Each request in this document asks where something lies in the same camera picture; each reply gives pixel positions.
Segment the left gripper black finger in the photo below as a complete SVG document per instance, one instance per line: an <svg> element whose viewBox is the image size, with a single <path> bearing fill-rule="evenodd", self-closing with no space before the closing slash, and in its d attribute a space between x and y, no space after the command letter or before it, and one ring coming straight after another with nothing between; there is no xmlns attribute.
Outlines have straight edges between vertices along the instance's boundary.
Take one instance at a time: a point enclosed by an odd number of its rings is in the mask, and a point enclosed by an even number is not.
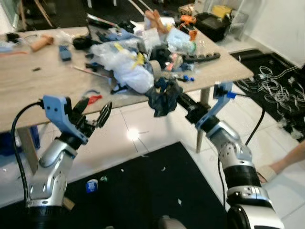
<svg viewBox="0 0 305 229"><path fill-rule="evenodd" d="M96 127L102 128L107 122L112 111L112 102L108 102L101 110L98 120L96 120Z"/></svg>
<svg viewBox="0 0 305 229"><path fill-rule="evenodd" d="M83 112L89 105L90 98L83 97L74 105L74 117L82 118L84 116Z"/></svg>

